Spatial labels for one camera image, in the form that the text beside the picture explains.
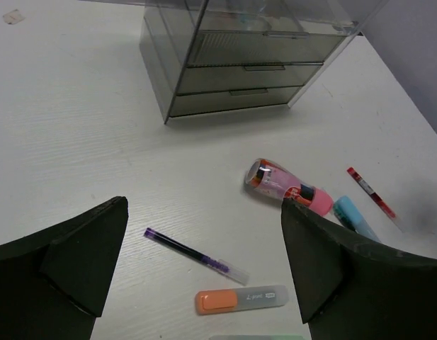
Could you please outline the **red pen refill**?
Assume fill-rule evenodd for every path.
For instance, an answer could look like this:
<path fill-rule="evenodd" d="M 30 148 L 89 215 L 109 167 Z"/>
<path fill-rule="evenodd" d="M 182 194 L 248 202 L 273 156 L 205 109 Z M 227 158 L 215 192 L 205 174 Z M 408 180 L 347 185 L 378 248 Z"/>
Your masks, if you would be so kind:
<path fill-rule="evenodd" d="M 346 172 L 365 191 L 371 200 L 385 213 L 385 215 L 398 227 L 401 232 L 406 232 L 398 214 L 378 195 L 368 182 L 351 166 Z"/>

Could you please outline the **orange capped highlighter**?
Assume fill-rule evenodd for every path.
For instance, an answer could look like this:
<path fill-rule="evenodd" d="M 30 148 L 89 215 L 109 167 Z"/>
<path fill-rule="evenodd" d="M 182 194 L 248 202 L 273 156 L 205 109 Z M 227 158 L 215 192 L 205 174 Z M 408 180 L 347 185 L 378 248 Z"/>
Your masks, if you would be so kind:
<path fill-rule="evenodd" d="M 289 300 L 289 292 L 284 285 L 203 290 L 195 296 L 195 309 L 199 315 L 216 315 L 281 307 Z"/>

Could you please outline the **light blue highlighter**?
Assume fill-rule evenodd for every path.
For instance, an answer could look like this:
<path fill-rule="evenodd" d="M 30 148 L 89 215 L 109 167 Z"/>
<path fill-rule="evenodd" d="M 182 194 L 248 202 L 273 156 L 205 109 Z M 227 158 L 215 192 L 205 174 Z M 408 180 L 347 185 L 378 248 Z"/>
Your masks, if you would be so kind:
<path fill-rule="evenodd" d="M 333 212 L 339 222 L 346 228 L 362 235 L 374 242 L 380 242 L 373 229 L 361 215 L 358 208 L 353 204 L 352 200 L 344 195 L 336 200 L 333 204 Z"/>

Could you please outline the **pink capped marker bottle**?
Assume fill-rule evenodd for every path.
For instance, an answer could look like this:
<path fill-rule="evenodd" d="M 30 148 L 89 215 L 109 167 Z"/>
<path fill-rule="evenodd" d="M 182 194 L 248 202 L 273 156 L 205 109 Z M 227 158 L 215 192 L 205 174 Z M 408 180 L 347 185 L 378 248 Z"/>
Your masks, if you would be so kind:
<path fill-rule="evenodd" d="M 247 171 L 244 181 L 256 192 L 276 200 L 293 199 L 322 217 L 330 212 L 334 204 L 327 192 L 305 183 L 267 159 L 257 159 Z"/>

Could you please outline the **purple pen refill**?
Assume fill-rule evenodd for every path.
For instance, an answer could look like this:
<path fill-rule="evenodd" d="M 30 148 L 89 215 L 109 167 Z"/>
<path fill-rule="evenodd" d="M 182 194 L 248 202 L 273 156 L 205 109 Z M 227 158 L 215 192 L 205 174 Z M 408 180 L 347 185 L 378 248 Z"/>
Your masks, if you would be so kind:
<path fill-rule="evenodd" d="M 241 285 L 247 285 L 249 282 L 249 274 L 245 271 L 238 269 L 237 267 L 227 263 L 223 260 L 216 260 L 204 253 L 201 253 L 195 249 L 186 246 L 160 232 L 155 231 L 152 228 L 147 228 L 144 231 L 144 236 L 148 239 L 151 239 L 154 242 L 162 244 L 163 246 L 176 251 L 204 266 L 211 268 L 214 271 L 217 271 L 223 276 L 237 282 Z"/>

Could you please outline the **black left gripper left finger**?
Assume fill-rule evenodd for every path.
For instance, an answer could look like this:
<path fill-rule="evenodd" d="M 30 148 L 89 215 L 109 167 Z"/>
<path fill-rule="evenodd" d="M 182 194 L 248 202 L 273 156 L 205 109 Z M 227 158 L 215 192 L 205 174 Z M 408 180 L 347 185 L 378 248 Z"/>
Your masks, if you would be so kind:
<path fill-rule="evenodd" d="M 116 196 L 0 245 L 0 339 L 90 339 L 128 221 Z"/>

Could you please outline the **clear acrylic drawer organizer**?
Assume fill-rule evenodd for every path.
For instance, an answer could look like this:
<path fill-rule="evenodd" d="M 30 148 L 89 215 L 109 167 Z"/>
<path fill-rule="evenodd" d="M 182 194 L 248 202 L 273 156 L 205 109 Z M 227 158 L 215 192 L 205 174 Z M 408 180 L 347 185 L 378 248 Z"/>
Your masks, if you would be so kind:
<path fill-rule="evenodd" d="M 146 1 L 140 40 L 164 120 L 291 106 L 383 1 Z"/>

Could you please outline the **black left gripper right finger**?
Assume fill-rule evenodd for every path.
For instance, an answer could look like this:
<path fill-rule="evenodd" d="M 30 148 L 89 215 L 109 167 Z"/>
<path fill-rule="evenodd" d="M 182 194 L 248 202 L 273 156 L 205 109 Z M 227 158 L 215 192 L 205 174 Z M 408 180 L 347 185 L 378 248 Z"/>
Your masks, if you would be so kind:
<path fill-rule="evenodd" d="M 281 227 L 313 339 L 437 339 L 437 259 L 375 242 L 291 199 Z"/>

